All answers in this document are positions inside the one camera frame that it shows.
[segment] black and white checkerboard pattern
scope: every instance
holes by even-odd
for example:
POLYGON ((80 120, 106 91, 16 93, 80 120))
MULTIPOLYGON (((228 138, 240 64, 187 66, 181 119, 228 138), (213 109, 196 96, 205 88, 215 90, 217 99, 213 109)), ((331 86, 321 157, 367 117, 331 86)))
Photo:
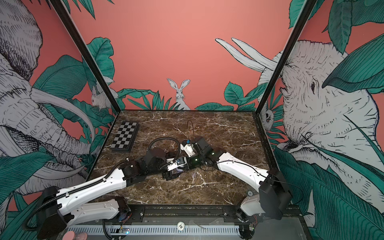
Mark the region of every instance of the black and white checkerboard pattern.
POLYGON ((113 139, 111 149, 129 152, 136 138, 139 124, 137 122, 122 122, 116 137, 113 139))

